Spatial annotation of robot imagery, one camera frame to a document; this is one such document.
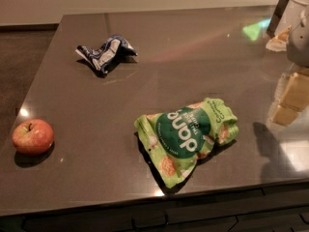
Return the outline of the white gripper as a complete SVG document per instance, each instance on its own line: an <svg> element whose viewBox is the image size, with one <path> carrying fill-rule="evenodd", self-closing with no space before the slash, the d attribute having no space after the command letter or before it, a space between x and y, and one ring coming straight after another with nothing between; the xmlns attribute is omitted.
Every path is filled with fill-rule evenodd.
<svg viewBox="0 0 309 232"><path fill-rule="evenodd" d="M266 49L274 52L287 50L288 59L302 67L309 67L309 20L302 18L270 39ZM309 105L309 71L301 70L282 76L275 92L271 121L288 126Z"/></svg>

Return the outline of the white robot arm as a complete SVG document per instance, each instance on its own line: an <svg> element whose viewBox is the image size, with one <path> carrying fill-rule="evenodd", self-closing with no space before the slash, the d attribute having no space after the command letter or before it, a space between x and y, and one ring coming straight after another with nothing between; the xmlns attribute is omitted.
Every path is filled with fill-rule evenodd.
<svg viewBox="0 0 309 232"><path fill-rule="evenodd" d="M266 49L287 53L292 63L277 83L267 125L279 130L309 106L309 0L279 0L267 33Z"/></svg>

